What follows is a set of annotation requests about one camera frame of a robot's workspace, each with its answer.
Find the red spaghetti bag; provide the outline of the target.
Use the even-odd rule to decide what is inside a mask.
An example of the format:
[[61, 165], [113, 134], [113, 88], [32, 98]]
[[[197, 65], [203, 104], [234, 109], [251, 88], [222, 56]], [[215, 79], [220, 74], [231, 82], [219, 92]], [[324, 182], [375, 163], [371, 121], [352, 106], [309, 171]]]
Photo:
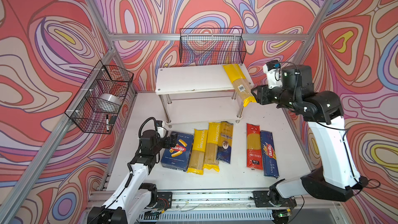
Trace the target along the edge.
[[247, 167], [263, 170], [260, 127], [247, 124]]

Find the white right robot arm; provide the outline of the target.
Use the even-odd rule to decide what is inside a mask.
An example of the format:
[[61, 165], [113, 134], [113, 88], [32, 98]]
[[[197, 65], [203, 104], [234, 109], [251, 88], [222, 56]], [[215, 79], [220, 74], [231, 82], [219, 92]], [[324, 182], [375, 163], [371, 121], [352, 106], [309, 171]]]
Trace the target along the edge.
[[340, 97], [332, 91], [315, 91], [310, 66], [290, 63], [283, 67], [272, 61], [263, 71], [267, 85], [254, 88], [257, 103], [275, 104], [301, 115], [315, 137], [321, 158], [321, 167], [311, 173], [271, 185], [270, 203], [277, 205], [300, 195], [348, 201], [354, 190], [362, 190], [369, 180], [360, 175], [352, 158]]

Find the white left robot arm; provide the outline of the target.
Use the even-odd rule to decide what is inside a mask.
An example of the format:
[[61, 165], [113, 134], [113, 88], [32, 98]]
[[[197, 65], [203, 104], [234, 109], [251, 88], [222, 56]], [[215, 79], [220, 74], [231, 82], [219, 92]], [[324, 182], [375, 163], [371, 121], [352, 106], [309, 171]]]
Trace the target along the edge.
[[160, 196], [156, 184], [145, 180], [161, 161], [161, 150], [176, 146], [177, 135], [169, 135], [162, 121], [149, 117], [139, 128], [138, 141], [127, 175], [102, 206], [91, 208], [88, 224], [133, 224], [144, 210], [159, 216], [171, 207], [171, 196]]

